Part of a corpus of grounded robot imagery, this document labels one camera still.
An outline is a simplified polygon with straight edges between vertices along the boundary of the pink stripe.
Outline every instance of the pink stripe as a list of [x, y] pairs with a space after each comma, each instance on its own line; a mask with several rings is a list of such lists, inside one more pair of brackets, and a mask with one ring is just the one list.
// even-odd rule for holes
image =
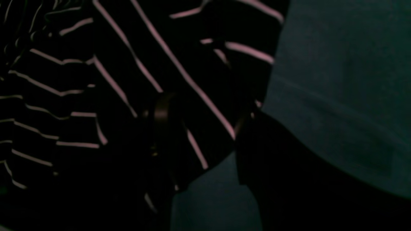
[[22, 95], [5, 95], [5, 96], [0, 96], [0, 99], [8, 99], [8, 98], [19, 98], [23, 99]]
[[65, 96], [65, 95], [69, 95], [69, 94], [80, 94], [83, 93], [83, 90], [68, 90], [68, 91], [64, 91], [64, 92], [59, 92], [58, 90], [51, 88], [45, 84], [42, 84], [32, 78], [30, 78], [29, 76], [19, 73], [15, 70], [9, 70], [9, 74], [15, 74], [18, 77], [21, 77], [23, 79], [26, 79], [27, 81], [29, 81], [30, 83], [32, 83], [33, 85], [36, 85], [37, 87], [43, 88], [44, 90], [47, 90], [53, 94], [56, 94], [58, 96]]
[[236, 42], [226, 42], [226, 47], [230, 50], [233, 51], [238, 51], [244, 54], [248, 54], [251, 55], [255, 58], [258, 58], [260, 60], [266, 61], [270, 64], [274, 63], [274, 58], [262, 51], [258, 51], [252, 47], [240, 44], [240, 43], [236, 43]]
[[37, 162], [37, 163], [39, 163], [39, 164], [44, 164], [44, 165], [49, 166], [49, 167], [52, 167], [52, 166], [53, 166], [53, 164], [50, 163], [50, 162], [48, 162], [48, 161], [44, 161], [44, 160], [41, 160], [41, 159], [37, 159], [37, 158], [35, 158], [35, 157], [26, 155], [26, 154], [24, 154], [24, 153], [21, 153], [21, 152], [19, 152], [19, 151], [14, 150], [14, 149], [12, 149], [12, 153], [15, 154], [15, 155], [17, 155], [17, 156], [23, 157], [23, 158], [25, 158], [25, 159], [29, 159], [29, 160], [31, 160], [31, 161]]
[[98, 145], [97, 143], [80, 143], [80, 142], [57, 141], [56, 145], [58, 145], [58, 146], [80, 147], [80, 148], [100, 148], [100, 145]]
[[170, 15], [170, 18], [176, 19], [176, 18], [187, 17], [187, 16], [190, 16], [190, 15], [195, 15], [195, 14], [200, 13], [202, 9], [203, 9], [203, 7], [200, 6], [200, 7], [191, 9], [191, 10], [187, 10], [187, 11], [183, 11], [183, 12], [180, 12], [180, 13], [171, 14], [171, 15]]
[[277, 10], [265, 5], [264, 3], [258, 1], [258, 0], [237, 0], [239, 2], [242, 2], [244, 4], [248, 4], [258, 10], [260, 10], [261, 12], [268, 14], [270, 16], [273, 16], [274, 18], [276, 18], [280, 24], [284, 23], [284, 16], [278, 12]]
[[190, 77], [190, 75], [186, 72], [184, 67], [175, 57], [175, 55], [171, 52], [168, 45], [165, 41], [161, 38], [160, 34], [154, 28], [153, 24], [145, 15], [144, 11], [140, 7], [139, 3], [136, 0], [130, 0], [134, 7], [136, 8], [137, 12], [139, 13], [140, 17], [144, 20], [147, 28], [150, 30], [153, 37], [157, 40], [160, 46], [163, 48], [164, 52], [169, 56], [169, 58], [173, 61], [174, 65], [180, 71], [183, 78], [187, 81], [187, 83], [197, 92], [197, 94], [203, 99], [206, 105], [211, 109], [211, 111], [216, 115], [216, 117], [220, 120], [223, 126], [226, 128], [232, 139], [236, 138], [236, 134], [234, 132], [233, 127], [228, 122], [228, 120], [224, 117], [224, 115], [218, 110], [218, 108], [214, 105], [214, 103], [210, 100], [210, 98], [206, 95], [206, 93], [194, 82], [194, 80]]
[[202, 44], [210, 44], [210, 43], [213, 42], [213, 40], [211, 38], [208, 38], [208, 39], [202, 39], [202, 40], [200, 40], [200, 42]]
[[96, 126], [97, 126], [97, 133], [99, 135], [100, 142], [103, 145], [106, 145], [109, 141], [107, 140], [107, 138], [104, 136], [102, 130], [100, 129], [100, 124], [99, 124], [99, 121], [98, 121], [97, 117], [96, 117]]
[[207, 163], [206, 159], [204, 158], [204, 155], [201, 152], [201, 149], [200, 149], [199, 145], [197, 144], [196, 139], [194, 138], [193, 134], [188, 129], [187, 129], [187, 136], [188, 136], [188, 140], [191, 143], [191, 146], [194, 149], [194, 152], [196, 153], [198, 159], [201, 162], [201, 166], [203, 167], [203, 169], [208, 169], [208, 163]]
[[56, 119], [58, 119], [58, 120], [68, 120], [68, 119], [70, 119], [69, 116], [66, 116], [66, 117], [57, 117], [57, 116], [55, 116], [54, 114], [52, 114], [51, 112], [49, 112], [49, 110], [44, 109], [44, 108], [41, 108], [41, 107], [31, 106], [31, 105], [28, 105], [28, 104], [25, 104], [25, 106], [26, 106], [28, 109], [30, 109], [30, 110], [45, 112], [45, 113], [53, 116], [54, 118], [56, 118]]
[[87, 25], [87, 24], [90, 24], [90, 23], [93, 23], [93, 18], [83, 19], [83, 20], [77, 22], [74, 26], [61, 30], [60, 35], [63, 36], [65, 34], [69, 33], [69, 32], [72, 32], [72, 31], [76, 30], [77, 28], [79, 28], [81, 26], [84, 26], [84, 25]]
[[100, 13], [103, 15], [103, 17], [108, 21], [108, 23], [111, 25], [111, 27], [116, 31], [118, 36], [122, 39], [124, 44], [127, 46], [127, 48], [130, 50], [131, 54], [133, 55], [134, 60], [136, 61], [137, 66], [141, 70], [141, 72], [145, 75], [145, 77], [150, 81], [150, 83], [154, 86], [157, 92], [163, 92], [163, 89], [160, 87], [160, 85], [157, 83], [157, 81], [154, 79], [154, 77], [149, 73], [147, 68], [143, 65], [143, 63], [139, 60], [137, 57], [136, 53], [134, 52], [133, 48], [131, 47], [126, 35], [124, 32], [121, 30], [121, 28], [117, 25], [117, 23], [114, 21], [114, 19], [110, 16], [110, 14], [104, 9], [104, 7], [99, 3], [98, 0], [93, 0], [94, 6], [97, 8], [97, 10], [100, 11]]
[[37, 13], [39, 12], [39, 10], [40, 10], [40, 8], [42, 7], [42, 5], [43, 5], [43, 3], [40, 4], [39, 8], [37, 8], [36, 13], [34, 14], [33, 20], [31, 21], [30, 29], [29, 29], [29, 31], [28, 31], [29, 33], [30, 33], [31, 30], [33, 29], [34, 21], [36, 20]]
[[52, 135], [43, 134], [43, 133], [40, 132], [40, 130], [38, 130], [38, 129], [35, 128], [35, 127], [31, 127], [31, 126], [22, 124], [22, 123], [17, 122], [17, 121], [14, 121], [14, 124], [17, 125], [17, 126], [19, 126], [19, 127], [25, 128], [25, 129], [27, 129], [27, 130], [29, 130], [29, 131], [38, 133], [40, 136], [42, 136], [42, 137], [44, 137], [44, 138], [52, 139], [52, 140], [58, 140], [58, 136], [52, 136]]
[[15, 181], [15, 180], [13, 179], [13, 173], [12, 173], [12, 171], [10, 170], [9, 165], [7, 164], [6, 161], [4, 162], [4, 166], [6, 167], [7, 172], [8, 172], [8, 173], [10, 174], [10, 176], [12, 177], [12, 183], [13, 183], [13, 185], [15, 185], [15, 186], [17, 186], [17, 187], [19, 187], [19, 188], [21, 188], [21, 189], [27, 189], [27, 186], [25, 186], [25, 185], [23, 185], [23, 184]]
[[120, 98], [123, 100], [123, 102], [130, 109], [131, 113], [133, 114], [133, 117], [137, 118], [137, 113], [133, 109], [133, 107], [131, 107], [130, 103], [128, 102], [126, 94], [120, 88], [120, 86], [114, 81], [114, 79], [110, 76], [110, 74], [106, 71], [106, 69], [100, 63], [100, 61], [98, 60], [98, 58], [96, 56], [94, 56], [94, 65], [97, 67], [97, 69], [100, 71], [102, 76], [106, 79], [106, 81], [111, 85], [111, 87], [115, 90], [115, 92], [117, 92], [117, 94], [120, 96]]
[[222, 50], [219, 49], [214, 49], [214, 52], [218, 55], [218, 57], [221, 58], [221, 60], [225, 63], [228, 64], [228, 60], [226, 55], [224, 54], [224, 52]]
[[96, 117], [96, 113], [93, 112], [78, 112], [78, 111], [73, 111], [70, 116], [76, 116], [76, 117]]

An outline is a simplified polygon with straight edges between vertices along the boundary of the black and pink striped fabric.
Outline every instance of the black and pink striped fabric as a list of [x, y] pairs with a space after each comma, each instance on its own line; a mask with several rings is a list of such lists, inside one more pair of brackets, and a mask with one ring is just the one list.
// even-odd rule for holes
[[[11, 184], [44, 191], [70, 172], [98, 187], [118, 174], [114, 159], [140, 168], [136, 121], [160, 93], [176, 92], [187, 142], [179, 189], [231, 153], [236, 107], [261, 107], [288, 1], [69, 0], [51, 7], [0, 82], [0, 157]], [[134, 173], [114, 181], [126, 184]], [[155, 211], [150, 193], [142, 195]]]

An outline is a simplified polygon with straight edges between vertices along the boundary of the dark teal fabric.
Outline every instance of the dark teal fabric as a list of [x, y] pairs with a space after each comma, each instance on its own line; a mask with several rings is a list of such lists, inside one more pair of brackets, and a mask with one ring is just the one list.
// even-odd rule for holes
[[175, 195], [171, 231], [262, 231], [258, 205], [239, 185], [235, 153]]
[[411, 199], [411, 1], [293, 0], [264, 111], [320, 157]]

